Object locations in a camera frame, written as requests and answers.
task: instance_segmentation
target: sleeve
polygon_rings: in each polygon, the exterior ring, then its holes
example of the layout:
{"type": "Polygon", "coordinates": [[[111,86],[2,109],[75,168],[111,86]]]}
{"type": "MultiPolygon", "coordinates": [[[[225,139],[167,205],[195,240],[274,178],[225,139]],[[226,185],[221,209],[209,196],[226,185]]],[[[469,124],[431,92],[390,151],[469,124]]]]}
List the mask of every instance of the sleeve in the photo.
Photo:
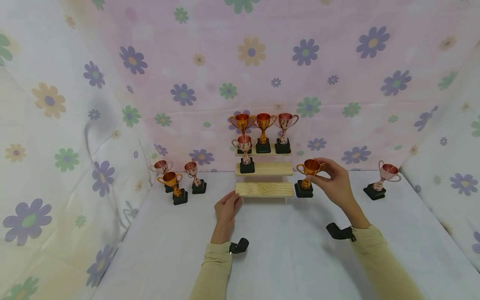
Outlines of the sleeve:
{"type": "Polygon", "coordinates": [[[190,300],[225,300],[227,279],[232,266],[229,248],[230,242],[207,245],[190,300]]]}
{"type": "Polygon", "coordinates": [[[380,300],[424,300],[415,282],[388,249],[377,227],[353,228],[350,242],[380,300]]]}

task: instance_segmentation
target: flower print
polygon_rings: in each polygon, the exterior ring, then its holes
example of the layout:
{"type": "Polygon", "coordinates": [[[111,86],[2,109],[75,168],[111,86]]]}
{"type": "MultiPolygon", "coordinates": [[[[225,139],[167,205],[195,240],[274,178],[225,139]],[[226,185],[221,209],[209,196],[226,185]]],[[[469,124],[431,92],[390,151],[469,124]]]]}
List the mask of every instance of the flower print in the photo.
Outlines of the flower print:
{"type": "Polygon", "coordinates": [[[387,77],[384,80],[384,85],[380,88],[381,91],[384,91],[385,96],[394,96],[398,94],[399,91],[403,91],[407,88],[407,83],[412,80],[412,76],[407,76],[409,71],[405,71],[403,74],[401,71],[395,71],[393,77],[387,77]]]}
{"type": "Polygon", "coordinates": [[[138,113],[138,109],[131,108],[130,105],[122,109],[123,121],[127,124],[127,127],[133,127],[134,124],[138,124],[142,116],[138,113]]]}
{"type": "Polygon", "coordinates": [[[298,66],[301,66],[304,63],[306,66],[310,66],[312,60],[316,60],[318,58],[318,55],[315,52],[317,52],[320,47],[314,44],[315,40],[313,38],[311,38],[308,43],[307,40],[303,39],[300,41],[300,47],[293,47],[293,52],[295,52],[295,55],[292,57],[292,59],[297,62],[298,66]]]}
{"type": "Polygon", "coordinates": [[[220,96],[225,97],[225,99],[233,99],[237,95],[237,87],[231,83],[223,84],[220,87],[220,96]]]}
{"type": "Polygon", "coordinates": [[[37,198],[32,201],[30,207],[25,202],[15,207],[16,216],[8,216],[3,220],[5,228],[11,228],[5,234],[5,240],[11,242],[17,239],[17,246],[23,246],[28,236],[32,239],[42,234],[40,226],[46,226],[52,222],[52,217],[46,216],[52,210],[50,204],[43,205],[43,200],[37,198]]]}
{"type": "Polygon", "coordinates": [[[470,196],[471,192],[477,192],[478,180],[474,179],[472,175],[466,174],[465,176],[460,173],[455,173],[455,177],[450,177],[452,184],[450,185],[454,189],[458,189],[458,193],[465,193],[465,196],[470,196]]]}
{"type": "Polygon", "coordinates": [[[120,47],[120,58],[123,59],[123,65],[125,68],[130,69],[132,74],[145,74],[145,70],[148,67],[144,62],[144,55],[140,52],[135,52],[135,48],[128,46],[128,50],[125,47],[120,47]]]}
{"type": "Polygon", "coordinates": [[[59,154],[55,154],[56,163],[55,166],[60,168],[60,171],[65,172],[67,169],[73,171],[75,165],[80,164],[78,161],[78,153],[74,153],[72,148],[65,150],[64,148],[59,150],[59,154]]]}
{"type": "Polygon", "coordinates": [[[103,251],[98,251],[96,254],[96,262],[93,263],[87,270],[87,274],[90,276],[87,279],[86,286],[96,287],[100,283],[103,275],[107,271],[108,266],[113,259],[113,247],[107,244],[103,251]]]}
{"type": "Polygon", "coordinates": [[[25,154],[25,148],[20,144],[11,144],[5,151],[7,152],[5,158],[9,159],[12,163],[22,161],[27,156],[27,154],[25,154]]]}
{"type": "Polygon", "coordinates": [[[254,37],[251,41],[247,37],[244,38],[243,45],[239,45],[237,50],[240,52],[239,60],[245,61],[247,67],[250,67],[252,64],[258,67],[260,61],[265,60],[267,57],[264,53],[265,45],[261,44],[257,37],[254,37]]]}
{"type": "Polygon", "coordinates": [[[448,36],[445,40],[440,43],[440,50],[445,51],[449,50],[451,47],[455,46],[456,39],[454,36],[448,36]]]}
{"type": "Polygon", "coordinates": [[[170,120],[170,117],[166,114],[157,115],[155,121],[158,125],[162,125],[162,127],[170,126],[172,123],[172,120],[170,120]]]}
{"type": "Polygon", "coordinates": [[[180,24],[186,24],[188,20],[187,12],[183,9],[183,7],[177,7],[173,12],[175,15],[175,20],[177,20],[180,24]]]}
{"type": "Polygon", "coordinates": [[[327,142],[325,141],[325,139],[321,138],[321,139],[313,139],[313,141],[309,141],[308,142],[308,147],[310,148],[310,150],[320,150],[321,148],[325,148],[325,145],[327,144],[327,142]]]}
{"type": "Polygon", "coordinates": [[[380,27],[378,31],[377,27],[372,27],[368,31],[368,36],[360,36],[361,45],[357,47],[357,52],[362,52],[361,58],[367,58],[369,54],[370,58],[374,58],[377,56],[377,51],[385,50],[385,42],[390,38],[390,34],[385,33],[385,31],[387,31],[386,26],[380,27]]]}
{"type": "Polygon", "coordinates": [[[343,107],[342,114],[346,117],[353,118],[360,113],[361,106],[358,103],[349,103],[348,106],[343,107]]]}
{"type": "Polygon", "coordinates": [[[458,72],[452,71],[449,73],[448,76],[445,76],[444,78],[442,78],[442,81],[440,81],[440,83],[438,84],[438,87],[440,88],[440,90],[441,91],[446,90],[452,84],[457,74],[458,72]]]}
{"type": "Polygon", "coordinates": [[[203,166],[204,163],[209,165],[211,161],[215,161],[213,154],[207,152],[205,149],[201,149],[200,151],[194,150],[193,153],[190,153],[189,155],[190,157],[193,157],[193,161],[198,162],[200,166],[203,166]]]}
{"type": "Polygon", "coordinates": [[[320,105],[322,105],[322,102],[318,101],[317,97],[313,97],[311,99],[305,97],[303,101],[297,103],[297,106],[299,107],[297,109],[297,113],[301,114],[302,118],[311,118],[314,114],[320,112],[320,105]]]}
{"type": "Polygon", "coordinates": [[[62,103],[65,102],[65,97],[59,95],[59,91],[56,87],[50,88],[43,82],[38,84],[40,89],[33,88],[32,94],[37,97],[35,105],[38,108],[43,108],[45,116],[51,118],[54,116],[60,119],[60,113],[65,112],[65,106],[62,103]]]}
{"type": "Polygon", "coordinates": [[[180,105],[185,106],[188,104],[189,106],[192,106],[192,101],[197,101],[197,97],[193,95],[195,94],[194,89],[188,89],[186,84],[182,84],[181,87],[178,84],[175,84],[173,88],[174,90],[170,90],[170,93],[174,95],[173,101],[180,101],[180,105]]]}
{"type": "Polygon", "coordinates": [[[371,151],[367,151],[367,146],[363,146],[362,148],[354,147],[352,151],[345,151],[343,153],[342,160],[345,161],[347,165],[354,163],[358,164],[360,161],[366,161],[368,159],[371,151]]]}
{"type": "Polygon", "coordinates": [[[105,160],[100,165],[98,162],[94,163],[95,170],[92,172],[92,178],[96,182],[92,186],[94,192],[100,190],[100,197],[105,196],[105,194],[110,193],[110,187],[108,185],[113,183],[113,173],[115,173],[115,168],[110,168],[110,162],[105,160]]]}
{"type": "Polygon", "coordinates": [[[418,127],[417,131],[420,132],[425,128],[425,125],[427,125],[428,120],[432,118],[433,112],[438,109],[438,106],[435,105],[430,112],[424,112],[420,115],[420,120],[416,121],[413,126],[418,127]]]}

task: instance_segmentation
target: purple flower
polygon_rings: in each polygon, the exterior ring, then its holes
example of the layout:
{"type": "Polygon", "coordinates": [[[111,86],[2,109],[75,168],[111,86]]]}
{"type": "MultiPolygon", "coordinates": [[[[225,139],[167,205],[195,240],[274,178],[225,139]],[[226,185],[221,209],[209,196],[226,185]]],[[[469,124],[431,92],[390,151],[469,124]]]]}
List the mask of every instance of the purple flower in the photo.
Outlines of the purple flower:
{"type": "Polygon", "coordinates": [[[200,166],[203,166],[204,163],[209,165],[211,161],[215,161],[213,154],[205,149],[194,150],[193,153],[190,153],[190,157],[193,157],[193,161],[198,162],[200,166]]]}
{"type": "Polygon", "coordinates": [[[90,65],[85,64],[85,70],[87,70],[87,72],[84,73],[84,77],[90,79],[90,85],[97,85],[98,88],[102,88],[102,84],[105,84],[105,80],[103,80],[102,72],[100,72],[98,67],[93,64],[93,61],[90,61],[90,65]]]}
{"type": "Polygon", "coordinates": [[[189,106],[192,106],[192,101],[197,101],[197,97],[193,96],[195,91],[192,88],[188,89],[186,84],[182,84],[181,87],[176,84],[173,86],[173,88],[175,89],[170,90],[170,93],[175,96],[173,97],[174,101],[180,101],[180,105],[185,106],[188,104],[189,106]]]}
{"type": "Polygon", "coordinates": [[[459,194],[465,193],[465,196],[470,196],[470,192],[478,191],[474,185],[477,185],[479,182],[470,174],[462,176],[460,173],[455,173],[455,177],[450,177],[450,181],[452,182],[450,186],[458,189],[459,194]]]}
{"type": "Polygon", "coordinates": [[[115,173],[115,168],[109,168],[110,163],[108,160],[105,160],[102,165],[99,165],[98,162],[95,162],[95,170],[92,172],[92,178],[96,182],[92,186],[94,192],[100,190],[100,197],[105,196],[105,193],[110,193],[109,184],[113,183],[113,177],[110,177],[115,173]]]}
{"type": "Polygon", "coordinates": [[[87,270],[87,274],[90,276],[87,279],[86,286],[91,284],[91,287],[96,287],[102,280],[103,275],[107,271],[108,266],[113,259],[113,248],[110,244],[107,244],[103,251],[98,251],[96,253],[96,262],[93,263],[87,270]]]}
{"type": "Polygon", "coordinates": [[[405,90],[407,88],[407,82],[412,80],[412,76],[407,76],[409,71],[405,71],[403,74],[401,71],[395,71],[393,77],[387,77],[384,80],[384,85],[380,88],[381,91],[385,91],[385,96],[394,96],[398,94],[398,91],[405,90]]]}
{"type": "Polygon", "coordinates": [[[308,142],[308,147],[310,150],[320,150],[321,148],[325,148],[325,145],[327,142],[322,138],[322,139],[313,139],[313,141],[308,142]]]}
{"type": "Polygon", "coordinates": [[[137,71],[140,74],[145,74],[143,68],[147,68],[148,65],[143,61],[144,55],[142,53],[135,53],[135,48],[132,46],[128,47],[128,51],[125,47],[120,47],[120,51],[122,52],[120,53],[120,58],[123,59],[123,65],[125,68],[130,68],[132,74],[137,74],[137,71]]]}
{"type": "Polygon", "coordinates": [[[371,151],[367,151],[367,146],[363,146],[361,149],[358,147],[354,147],[352,151],[345,151],[342,157],[342,160],[345,161],[347,165],[354,163],[357,164],[360,161],[366,161],[368,159],[367,156],[369,156],[371,151]]]}
{"type": "Polygon", "coordinates": [[[360,55],[361,58],[367,58],[370,54],[370,58],[374,58],[377,55],[377,51],[385,50],[385,44],[389,38],[390,34],[385,33],[387,30],[386,26],[380,27],[377,31],[377,27],[370,28],[368,31],[368,36],[362,35],[359,38],[361,45],[357,47],[357,52],[362,54],[360,55]]]}
{"type": "Polygon", "coordinates": [[[33,200],[30,207],[25,202],[19,203],[15,207],[16,216],[8,216],[3,220],[3,226],[11,228],[5,234],[5,240],[11,242],[17,239],[17,246],[23,246],[27,242],[28,236],[36,239],[42,234],[40,226],[46,226],[52,222],[52,217],[46,216],[52,206],[47,204],[43,206],[43,200],[37,198],[33,200]]]}
{"type": "Polygon", "coordinates": [[[308,43],[307,40],[300,41],[300,47],[293,47],[293,52],[296,54],[292,57],[293,60],[297,60],[297,65],[301,66],[303,63],[310,66],[312,60],[316,60],[318,55],[315,53],[320,49],[318,45],[314,45],[315,40],[311,38],[308,43]]]}

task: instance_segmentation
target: black trophy base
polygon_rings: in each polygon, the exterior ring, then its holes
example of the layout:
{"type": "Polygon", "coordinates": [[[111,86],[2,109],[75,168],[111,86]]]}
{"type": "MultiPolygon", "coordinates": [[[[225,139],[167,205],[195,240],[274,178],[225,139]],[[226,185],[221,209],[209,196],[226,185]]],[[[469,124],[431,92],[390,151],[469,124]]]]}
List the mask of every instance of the black trophy base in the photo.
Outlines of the black trophy base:
{"type": "Polygon", "coordinates": [[[207,183],[203,179],[200,179],[200,181],[202,182],[202,184],[200,184],[199,186],[195,186],[192,183],[192,194],[205,194],[207,190],[207,183]]]}
{"type": "Polygon", "coordinates": [[[287,139],[287,143],[285,145],[280,144],[280,139],[276,140],[275,144],[275,151],[277,154],[290,154],[292,153],[292,149],[290,148],[290,140],[287,139]]]}
{"type": "Polygon", "coordinates": [[[240,173],[241,174],[249,174],[255,173],[255,163],[253,162],[253,158],[250,157],[250,163],[245,165],[243,163],[243,159],[240,160],[240,173]]]}
{"type": "Polygon", "coordinates": [[[377,191],[376,189],[373,188],[373,183],[369,184],[366,188],[363,189],[365,194],[367,194],[370,199],[372,200],[378,200],[385,198],[385,192],[387,191],[385,188],[383,188],[381,191],[377,191]]]}
{"type": "Polygon", "coordinates": [[[184,204],[188,202],[188,192],[185,189],[181,189],[180,197],[173,196],[173,205],[184,204]]]}
{"type": "Polygon", "coordinates": [[[297,198],[312,198],[313,197],[313,187],[310,185],[310,188],[304,189],[301,187],[301,180],[295,183],[295,194],[297,198]]]}
{"type": "Polygon", "coordinates": [[[267,138],[267,143],[266,144],[261,144],[260,142],[257,143],[257,153],[271,153],[272,148],[270,147],[270,140],[267,138]]]}

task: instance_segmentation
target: trophy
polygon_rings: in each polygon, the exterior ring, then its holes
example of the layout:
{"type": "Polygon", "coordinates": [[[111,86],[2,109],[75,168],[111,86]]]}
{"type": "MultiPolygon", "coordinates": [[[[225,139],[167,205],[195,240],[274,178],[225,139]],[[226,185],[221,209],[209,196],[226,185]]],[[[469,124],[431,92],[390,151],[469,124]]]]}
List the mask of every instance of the trophy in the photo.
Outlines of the trophy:
{"type": "MultiPolygon", "coordinates": [[[[317,173],[323,171],[326,167],[326,164],[321,164],[315,159],[307,159],[303,164],[297,165],[298,172],[303,175],[317,175],[317,173]]],[[[299,180],[295,183],[295,194],[298,198],[312,198],[313,197],[313,187],[310,180],[306,178],[304,180],[299,180]]]]}
{"type": "Polygon", "coordinates": [[[207,190],[207,183],[203,179],[198,179],[198,167],[197,163],[191,161],[185,164],[183,167],[189,178],[193,178],[192,194],[205,194],[207,190]]]}
{"type": "Polygon", "coordinates": [[[383,160],[378,162],[378,169],[380,171],[380,180],[369,184],[363,191],[370,197],[372,200],[378,200],[385,198],[385,192],[387,191],[384,188],[384,181],[390,182],[399,182],[402,180],[398,174],[398,168],[394,165],[386,164],[383,160]],[[394,177],[398,177],[398,180],[391,180],[394,177]]]}
{"type": "Polygon", "coordinates": [[[270,153],[272,149],[270,149],[270,140],[265,135],[265,130],[272,126],[276,121],[276,116],[270,116],[266,113],[261,113],[256,116],[251,116],[250,119],[252,120],[252,124],[256,125],[260,130],[262,130],[262,135],[260,135],[260,139],[258,140],[256,151],[257,153],[270,153]]]}
{"type": "Polygon", "coordinates": [[[188,192],[185,189],[179,189],[179,182],[183,179],[183,175],[175,172],[167,172],[162,177],[157,177],[157,181],[173,188],[173,205],[184,204],[188,202],[188,192]]]}
{"type": "Polygon", "coordinates": [[[293,125],[295,125],[295,123],[298,122],[299,117],[298,115],[292,115],[284,112],[279,114],[276,120],[278,121],[278,124],[277,122],[275,122],[275,125],[280,127],[280,129],[282,130],[282,136],[276,140],[275,150],[277,154],[291,153],[292,150],[290,149],[290,141],[285,136],[285,132],[288,128],[292,127],[293,125]]]}
{"type": "Polygon", "coordinates": [[[248,156],[248,151],[251,150],[257,142],[258,140],[255,139],[255,142],[253,143],[253,140],[249,135],[241,135],[238,139],[232,141],[232,145],[243,152],[243,157],[240,161],[240,173],[246,174],[255,172],[255,164],[253,158],[248,156]]]}

